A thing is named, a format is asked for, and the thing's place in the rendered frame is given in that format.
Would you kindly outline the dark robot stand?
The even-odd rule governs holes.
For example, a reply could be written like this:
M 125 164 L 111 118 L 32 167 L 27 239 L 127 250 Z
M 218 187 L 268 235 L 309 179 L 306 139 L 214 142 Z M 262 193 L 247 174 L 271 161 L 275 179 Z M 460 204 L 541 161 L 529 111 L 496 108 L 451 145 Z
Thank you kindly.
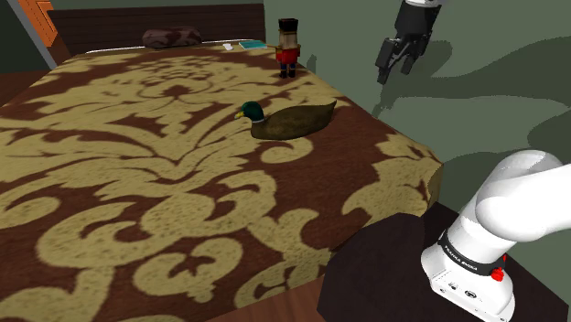
M 442 233 L 472 261 L 492 262 L 513 245 L 482 228 L 471 205 L 394 214 L 359 230 L 330 260 L 318 312 L 326 322 L 483 322 L 430 287 L 421 253 Z

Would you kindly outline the red nutcracker soldier figure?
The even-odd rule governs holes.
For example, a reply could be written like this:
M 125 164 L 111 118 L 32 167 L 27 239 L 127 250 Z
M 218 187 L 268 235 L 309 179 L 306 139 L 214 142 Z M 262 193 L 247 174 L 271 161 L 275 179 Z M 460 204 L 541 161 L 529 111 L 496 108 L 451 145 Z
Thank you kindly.
M 295 18 L 279 18 L 279 39 L 275 47 L 275 59 L 280 65 L 279 77 L 294 78 L 296 76 L 297 59 L 301 46 L 297 41 L 298 20 Z

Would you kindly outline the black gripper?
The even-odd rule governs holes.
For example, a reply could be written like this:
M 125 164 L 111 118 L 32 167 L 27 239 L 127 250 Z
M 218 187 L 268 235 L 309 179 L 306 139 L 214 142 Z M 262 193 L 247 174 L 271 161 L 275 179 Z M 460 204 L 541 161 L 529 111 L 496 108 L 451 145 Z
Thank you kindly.
M 395 38 L 386 38 L 380 48 L 375 66 L 377 81 L 384 85 L 393 66 L 401 59 L 401 72 L 408 75 L 415 62 L 424 55 L 428 40 L 418 40 L 432 33 L 442 4 L 439 1 L 403 1 L 394 23 Z

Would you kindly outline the brown mallard duck figure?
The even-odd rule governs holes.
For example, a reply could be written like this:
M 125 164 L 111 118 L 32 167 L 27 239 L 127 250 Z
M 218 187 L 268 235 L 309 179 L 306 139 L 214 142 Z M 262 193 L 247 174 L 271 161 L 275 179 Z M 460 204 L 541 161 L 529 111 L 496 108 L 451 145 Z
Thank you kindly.
M 258 102 L 245 102 L 235 119 L 251 121 L 251 136 L 261 140 L 285 141 L 316 133 L 327 127 L 337 102 L 322 105 L 296 105 L 265 115 Z

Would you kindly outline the orange door with grey frame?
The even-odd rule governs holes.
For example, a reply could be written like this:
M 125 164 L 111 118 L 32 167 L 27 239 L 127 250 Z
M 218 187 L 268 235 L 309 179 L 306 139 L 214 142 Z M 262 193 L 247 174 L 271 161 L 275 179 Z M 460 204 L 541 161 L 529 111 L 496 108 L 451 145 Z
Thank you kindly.
M 48 11 L 53 9 L 50 0 L 6 1 L 30 36 L 40 56 L 51 70 L 55 69 L 57 63 L 52 58 L 48 48 L 53 45 L 58 31 L 48 15 Z

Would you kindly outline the bed with brown patterned cover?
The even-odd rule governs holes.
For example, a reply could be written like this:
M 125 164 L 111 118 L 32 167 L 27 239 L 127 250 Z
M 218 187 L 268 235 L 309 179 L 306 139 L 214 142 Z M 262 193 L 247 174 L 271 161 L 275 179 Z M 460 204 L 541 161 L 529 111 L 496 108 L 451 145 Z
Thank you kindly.
M 239 46 L 264 39 L 262 4 L 51 18 L 70 59 L 0 107 L 0 322 L 206 322 L 315 284 L 355 232 L 437 199 L 428 147 Z M 143 46 L 165 27 L 202 43 Z M 250 101 L 337 104 L 275 141 L 234 118 Z

